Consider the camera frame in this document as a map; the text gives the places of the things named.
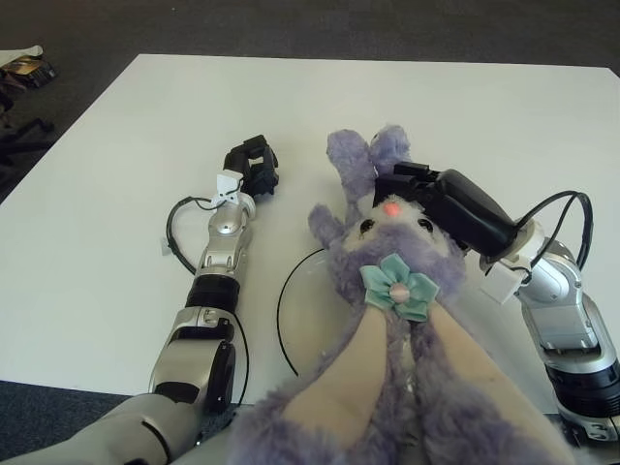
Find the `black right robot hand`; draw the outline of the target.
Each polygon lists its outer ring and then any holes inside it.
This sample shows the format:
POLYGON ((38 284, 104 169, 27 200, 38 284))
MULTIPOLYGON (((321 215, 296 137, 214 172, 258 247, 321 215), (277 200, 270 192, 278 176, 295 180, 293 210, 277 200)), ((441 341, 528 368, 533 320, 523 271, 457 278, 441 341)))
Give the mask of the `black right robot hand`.
POLYGON ((375 180, 375 204, 391 195, 419 204, 457 245, 480 254, 485 273, 480 288, 496 302, 505 303, 531 279, 533 260, 544 243, 542 227, 532 219, 520 226, 459 171, 398 163, 375 180))

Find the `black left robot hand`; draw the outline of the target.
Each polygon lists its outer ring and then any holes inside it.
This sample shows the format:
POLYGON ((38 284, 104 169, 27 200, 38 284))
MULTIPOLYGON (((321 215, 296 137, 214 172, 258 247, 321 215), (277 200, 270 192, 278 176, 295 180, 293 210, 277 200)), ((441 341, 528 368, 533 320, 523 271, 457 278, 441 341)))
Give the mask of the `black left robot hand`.
POLYGON ((245 140, 225 156, 212 203, 250 204, 256 197, 273 195, 279 182, 277 168, 277 157, 263 135, 245 140))

